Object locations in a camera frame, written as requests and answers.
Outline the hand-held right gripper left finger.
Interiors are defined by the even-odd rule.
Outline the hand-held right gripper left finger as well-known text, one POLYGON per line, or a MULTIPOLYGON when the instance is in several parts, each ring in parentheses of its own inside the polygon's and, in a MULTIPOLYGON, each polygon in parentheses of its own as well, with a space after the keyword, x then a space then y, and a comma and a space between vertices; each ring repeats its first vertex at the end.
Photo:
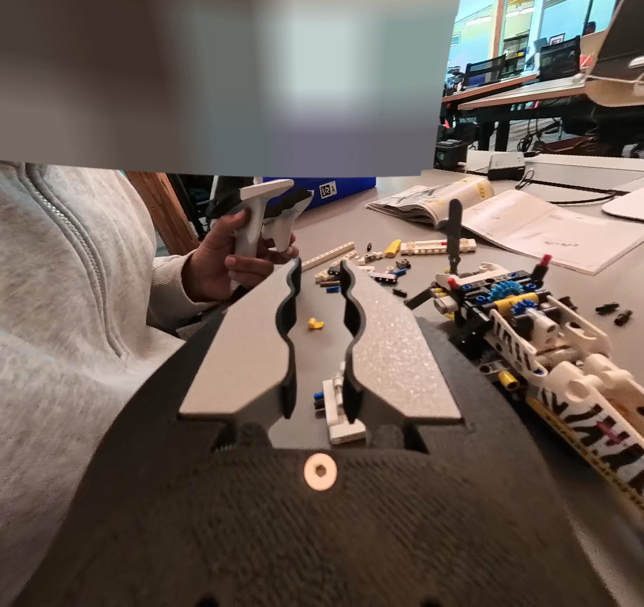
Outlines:
POLYGON ((229 424, 275 424, 296 406, 294 345, 302 261, 275 268, 229 306, 183 399, 179 415, 229 424))

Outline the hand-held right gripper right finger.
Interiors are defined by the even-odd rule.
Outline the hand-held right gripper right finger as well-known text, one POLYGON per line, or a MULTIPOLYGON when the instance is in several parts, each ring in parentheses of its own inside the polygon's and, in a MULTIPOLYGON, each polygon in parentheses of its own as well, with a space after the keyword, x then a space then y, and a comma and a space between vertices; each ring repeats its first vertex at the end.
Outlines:
POLYGON ((455 398, 416 320, 398 297, 357 265, 341 264, 344 325, 343 410, 366 426, 457 424, 455 398))

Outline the person's left forearm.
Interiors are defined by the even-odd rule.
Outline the person's left forearm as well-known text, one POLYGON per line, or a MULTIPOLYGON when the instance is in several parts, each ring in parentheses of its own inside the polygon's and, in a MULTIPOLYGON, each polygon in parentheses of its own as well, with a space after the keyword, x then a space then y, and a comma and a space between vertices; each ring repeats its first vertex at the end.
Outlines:
POLYGON ((224 301, 220 297, 189 295, 185 289, 185 268, 193 254, 153 258, 146 320, 150 327, 178 335, 179 329, 196 322, 202 313, 224 301))

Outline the white lego wing assembly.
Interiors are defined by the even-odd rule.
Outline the white lego wing assembly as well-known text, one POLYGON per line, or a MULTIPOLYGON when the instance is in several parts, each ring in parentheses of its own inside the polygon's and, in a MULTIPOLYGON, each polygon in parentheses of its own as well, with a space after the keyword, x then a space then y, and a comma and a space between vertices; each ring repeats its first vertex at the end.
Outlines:
POLYGON ((345 363, 340 363, 339 370, 324 380, 321 391, 313 396, 314 410, 318 415, 324 415, 328 441, 334 447, 366 442, 367 438, 364 423, 360 420, 350 422, 344 410, 342 387, 345 363))

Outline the long white lego beam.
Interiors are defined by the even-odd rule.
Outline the long white lego beam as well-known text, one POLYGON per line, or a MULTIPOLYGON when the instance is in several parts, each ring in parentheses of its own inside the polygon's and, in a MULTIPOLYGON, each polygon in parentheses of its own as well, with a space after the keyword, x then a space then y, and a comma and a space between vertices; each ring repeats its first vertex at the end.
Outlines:
POLYGON ((354 251, 354 250, 355 250, 355 242, 354 241, 346 242, 338 247, 335 247, 334 249, 328 250, 326 252, 323 252, 322 254, 319 254, 318 256, 314 256, 310 259, 305 260, 302 263, 302 271, 306 272, 320 265, 324 265, 330 261, 333 261, 338 257, 342 257, 346 254, 349 254, 351 251, 354 251))

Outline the white lego panel red stripe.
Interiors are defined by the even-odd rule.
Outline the white lego panel red stripe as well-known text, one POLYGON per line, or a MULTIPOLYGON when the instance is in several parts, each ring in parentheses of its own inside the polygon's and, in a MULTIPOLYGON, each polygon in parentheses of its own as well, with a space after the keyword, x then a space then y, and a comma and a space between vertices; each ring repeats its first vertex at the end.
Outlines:
MULTIPOLYGON (((400 244, 400 254, 402 256, 429 256, 429 255, 446 255, 447 241, 438 240, 421 240, 407 241, 400 244)), ((459 242, 459 253, 473 253, 477 249, 477 243, 474 239, 463 238, 459 242)))

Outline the zebra striped lego plane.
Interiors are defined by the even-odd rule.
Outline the zebra striped lego plane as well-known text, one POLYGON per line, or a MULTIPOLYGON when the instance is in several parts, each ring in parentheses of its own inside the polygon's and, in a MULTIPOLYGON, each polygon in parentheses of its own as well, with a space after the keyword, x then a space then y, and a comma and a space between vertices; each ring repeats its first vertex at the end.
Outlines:
POLYGON ((607 326, 547 281, 549 254, 529 269, 482 261, 438 272, 407 300, 450 317, 451 342, 527 404, 643 510, 643 364, 623 368, 607 326))

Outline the lego instruction booklet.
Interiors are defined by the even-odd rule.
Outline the lego instruction booklet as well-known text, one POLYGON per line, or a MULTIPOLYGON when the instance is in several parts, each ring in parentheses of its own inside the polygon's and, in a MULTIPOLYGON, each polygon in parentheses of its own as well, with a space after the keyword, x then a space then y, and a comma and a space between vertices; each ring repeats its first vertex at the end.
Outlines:
POLYGON ((549 254, 554 265, 587 275, 600 273, 643 244, 642 225, 580 214, 519 190, 496 195, 491 183, 478 176, 415 185, 366 208, 446 231, 452 200, 463 206, 467 231, 526 257, 549 254))

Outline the person's left hand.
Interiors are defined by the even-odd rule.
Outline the person's left hand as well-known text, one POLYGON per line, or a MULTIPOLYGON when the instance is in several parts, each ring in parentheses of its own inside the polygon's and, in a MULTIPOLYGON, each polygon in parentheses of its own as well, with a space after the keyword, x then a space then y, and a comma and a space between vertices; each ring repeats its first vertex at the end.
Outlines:
POLYGON ((294 245, 295 235, 291 235, 284 252, 273 251, 271 240, 260 239, 256 257, 235 254, 234 233, 246 227, 248 216, 248 212, 242 210, 219 218, 204 241, 188 256, 181 271, 181 281, 193 302, 223 302, 230 297, 234 283, 253 289, 266 280, 277 265, 299 256, 299 249, 294 245))

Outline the blue plastic bin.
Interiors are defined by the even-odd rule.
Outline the blue plastic bin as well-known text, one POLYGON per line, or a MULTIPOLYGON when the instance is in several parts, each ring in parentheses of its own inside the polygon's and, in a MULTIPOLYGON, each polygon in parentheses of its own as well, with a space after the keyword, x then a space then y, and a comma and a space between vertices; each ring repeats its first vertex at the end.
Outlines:
POLYGON ((280 200, 298 189, 305 189, 314 193, 307 207, 307 210, 313 210, 373 189, 377 182, 376 177, 295 177, 292 180, 293 187, 284 194, 271 199, 269 201, 270 206, 277 205, 280 200))

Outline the grey sweatshirt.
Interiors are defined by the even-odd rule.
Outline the grey sweatshirt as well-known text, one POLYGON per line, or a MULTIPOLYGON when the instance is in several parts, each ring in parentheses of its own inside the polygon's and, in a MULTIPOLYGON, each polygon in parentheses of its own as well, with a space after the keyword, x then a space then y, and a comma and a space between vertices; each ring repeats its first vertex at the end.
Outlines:
POLYGON ((155 231, 119 170, 1 162, 1 605, 97 444, 179 347, 147 325, 155 231))

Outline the black power adapter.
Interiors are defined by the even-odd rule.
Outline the black power adapter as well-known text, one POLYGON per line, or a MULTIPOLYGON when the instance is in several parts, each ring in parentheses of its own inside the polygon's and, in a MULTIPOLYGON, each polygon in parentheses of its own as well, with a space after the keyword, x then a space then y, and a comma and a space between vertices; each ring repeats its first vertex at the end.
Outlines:
POLYGON ((519 181, 526 171, 526 159, 522 152, 499 152, 490 156, 487 166, 489 181, 519 181))

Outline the white laptop stand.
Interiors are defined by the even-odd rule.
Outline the white laptop stand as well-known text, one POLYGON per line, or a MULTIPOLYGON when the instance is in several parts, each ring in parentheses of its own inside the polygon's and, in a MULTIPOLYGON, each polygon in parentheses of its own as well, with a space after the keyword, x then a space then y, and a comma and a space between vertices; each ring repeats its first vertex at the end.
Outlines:
MULTIPOLYGON (((613 23, 587 75, 587 96, 609 109, 631 109, 643 119, 643 28, 613 23)), ((613 204, 603 206, 609 216, 643 222, 643 178, 613 204)))

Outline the black computer monitor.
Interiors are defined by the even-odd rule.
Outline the black computer monitor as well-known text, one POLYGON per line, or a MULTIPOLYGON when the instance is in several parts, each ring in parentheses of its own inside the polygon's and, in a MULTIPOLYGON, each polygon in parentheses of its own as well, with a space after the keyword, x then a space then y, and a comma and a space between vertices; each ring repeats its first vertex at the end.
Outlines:
POLYGON ((463 88, 486 86, 500 80, 506 55, 495 56, 481 62, 469 63, 463 77, 463 88))
POLYGON ((580 36, 543 46, 539 53, 539 81, 569 78, 580 72, 580 36))

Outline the brown edged desk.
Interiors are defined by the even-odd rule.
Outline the brown edged desk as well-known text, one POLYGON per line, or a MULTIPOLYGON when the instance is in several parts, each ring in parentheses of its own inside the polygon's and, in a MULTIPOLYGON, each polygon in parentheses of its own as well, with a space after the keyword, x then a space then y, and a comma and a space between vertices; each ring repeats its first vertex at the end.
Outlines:
POLYGON ((455 106, 457 111, 477 111, 506 105, 527 104, 585 94, 586 73, 556 80, 528 84, 519 80, 502 81, 495 85, 471 89, 443 97, 441 104, 455 106))

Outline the wooden post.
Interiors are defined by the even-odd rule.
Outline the wooden post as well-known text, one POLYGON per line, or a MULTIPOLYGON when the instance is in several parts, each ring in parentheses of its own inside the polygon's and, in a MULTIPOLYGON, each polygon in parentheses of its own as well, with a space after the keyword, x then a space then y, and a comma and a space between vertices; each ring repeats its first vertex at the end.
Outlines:
POLYGON ((130 183, 145 203, 155 230, 172 255, 198 248, 197 235, 165 173, 126 170, 130 183))

